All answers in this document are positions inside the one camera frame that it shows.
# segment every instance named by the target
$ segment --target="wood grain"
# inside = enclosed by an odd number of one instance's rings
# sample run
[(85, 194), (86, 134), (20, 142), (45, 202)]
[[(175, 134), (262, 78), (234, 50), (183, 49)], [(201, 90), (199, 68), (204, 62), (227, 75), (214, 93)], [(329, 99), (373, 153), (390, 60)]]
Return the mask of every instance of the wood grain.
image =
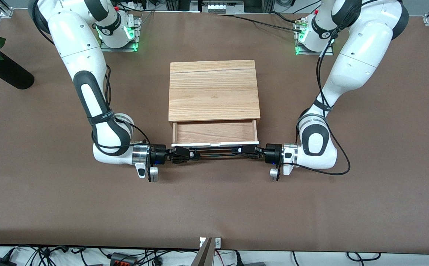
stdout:
[(168, 120), (260, 119), (253, 60), (170, 64)]
[(175, 122), (174, 143), (257, 141), (255, 120)]

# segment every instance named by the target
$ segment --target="wooden drawer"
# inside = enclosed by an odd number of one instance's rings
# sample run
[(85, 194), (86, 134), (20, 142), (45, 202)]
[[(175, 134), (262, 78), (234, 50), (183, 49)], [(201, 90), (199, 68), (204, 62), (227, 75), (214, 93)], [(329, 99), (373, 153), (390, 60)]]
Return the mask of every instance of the wooden drawer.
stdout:
[(174, 122), (172, 147), (258, 144), (255, 120)]

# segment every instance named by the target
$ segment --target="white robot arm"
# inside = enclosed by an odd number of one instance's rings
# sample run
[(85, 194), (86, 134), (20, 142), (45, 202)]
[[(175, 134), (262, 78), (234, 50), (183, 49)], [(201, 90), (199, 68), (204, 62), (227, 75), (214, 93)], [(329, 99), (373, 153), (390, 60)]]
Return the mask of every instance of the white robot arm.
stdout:
[[(52, 35), (74, 82), (93, 128), (96, 160), (135, 165), (138, 176), (145, 178), (152, 165), (150, 145), (131, 143), (133, 120), (110, 109), (103, 92), (106, 62), (91, 31), (94, 23), (107, 46), (123, 47), (134, 36), (130, 34), (130, 15), (116, 11), (109, 0), (31, 0), (29, 7), (36, 26)], [(152, 168), (151, 172), (156, 174), (157, 169)]]
[[(326, 116), (343, 93), (358, 89), (372, 76), (387, 48), (408, 23), (408, 11), (398, 0), (323, 0), (317, 14), (307, 20), (299, 41), (309, 50), (322, 52), (338, 30), (349, 29), (329, 77), (312, 106), (299, 118), (301, 145), (282, 147), (283, 174), (298, 165), (316, 170), (331, 168), (337, 149), (331, 141)], [(278, 176), (274, 170), (272, 177)]]

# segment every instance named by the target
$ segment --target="table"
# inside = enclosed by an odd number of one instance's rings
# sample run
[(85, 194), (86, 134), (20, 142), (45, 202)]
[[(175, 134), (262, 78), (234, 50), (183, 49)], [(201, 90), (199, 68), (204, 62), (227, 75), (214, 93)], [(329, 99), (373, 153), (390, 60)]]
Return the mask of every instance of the table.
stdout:
[[(254, 59), (259, 141), (294, 140), (317, 86), (316, 57), (296, 56), (291, 32), (213, 14), (151, 16), (138, 52), (105, 54), (114, 111), (170, 145), (170, 62)], [(328, 116), (351, 172), (294, 170), (280, 182), (270, 181), (271, 166), (246, 158), (164, 165), (157, 184), (129, 165), (95, 161), (71, 79), (27, 11), (2, 20), (0, 35), (3, 52), (35, 75), (26, 91), (0, 80), (0, 243), (197, 248), (200, 236), (220, 236), (223, 249), (429, 253), (429, 27), (421, 17)], [(324, 80), (333, 62), (324, 59)], [(339, 156), (332, 170), (345, 167)]]

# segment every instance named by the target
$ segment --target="electrical connector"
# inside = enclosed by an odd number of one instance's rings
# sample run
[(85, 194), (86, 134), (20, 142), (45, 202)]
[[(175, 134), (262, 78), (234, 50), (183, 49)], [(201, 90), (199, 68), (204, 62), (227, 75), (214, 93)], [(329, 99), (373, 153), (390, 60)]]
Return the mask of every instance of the electrical connector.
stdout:
[(113, 253), (111, 254), (111, 264), (110, 266), (131, 266), (135, 265), (137, 262), (136, 256), (130, 256), (122, 253)]
[(2, 258), (0, 258), (0, 266), (17, 266), (17, 264), (10, 261), (10, 256), (12, 255), (12, 251), (14, 251), (15, 248), (9, 250), (9, 252)]
[(239, 254), (239, 251), (235, 250), (235, 252), (236, 252), (236, 257), (238, 258), (238, 262), (237, 262), (236, 266), (244, 266), (242, 259), (241, 259), (241, 255)]

